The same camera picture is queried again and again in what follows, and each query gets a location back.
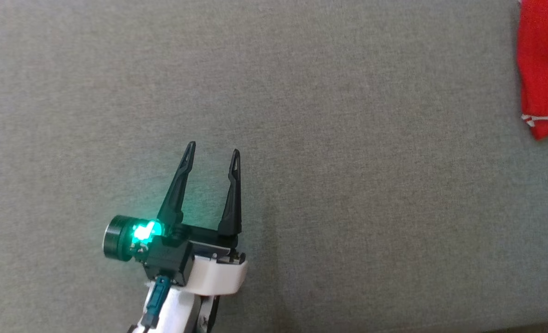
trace blue connector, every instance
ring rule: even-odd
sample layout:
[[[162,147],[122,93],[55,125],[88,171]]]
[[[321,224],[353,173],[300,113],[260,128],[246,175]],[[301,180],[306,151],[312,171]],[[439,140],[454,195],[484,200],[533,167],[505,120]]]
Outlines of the blue connector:
[[[159,314],[161,313],[161,308],[165,303],[169,289],[171,288],[171,279],[166,276],[157,276],[157,282],[153,288],[153,293],[151,298],[147,303],[147,312],[142,316],[141,323],[142,326],[149,328],[157,328],[159,322]]]

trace red fabric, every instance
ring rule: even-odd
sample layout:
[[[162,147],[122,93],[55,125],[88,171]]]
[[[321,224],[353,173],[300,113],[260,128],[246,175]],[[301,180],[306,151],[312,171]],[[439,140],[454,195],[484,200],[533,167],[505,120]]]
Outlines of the red fabric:
[[[517,60],[523,114],[548,117],[548,0],[523,0]],[[535,121],[531,130],[537,140],[547,137],[548,120]]]

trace gray fabric surface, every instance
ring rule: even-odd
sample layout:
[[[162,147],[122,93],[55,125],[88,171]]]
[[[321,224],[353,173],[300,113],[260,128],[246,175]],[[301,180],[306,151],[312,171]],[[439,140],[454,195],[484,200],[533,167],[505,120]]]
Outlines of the gray fabric surface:
[[[548,320],[548,140],[519,120],[513,0],[0,1],[0,332],[124,332],[105,259],[198,143],[185,219],[242,156],[251,267],[216,333]]]

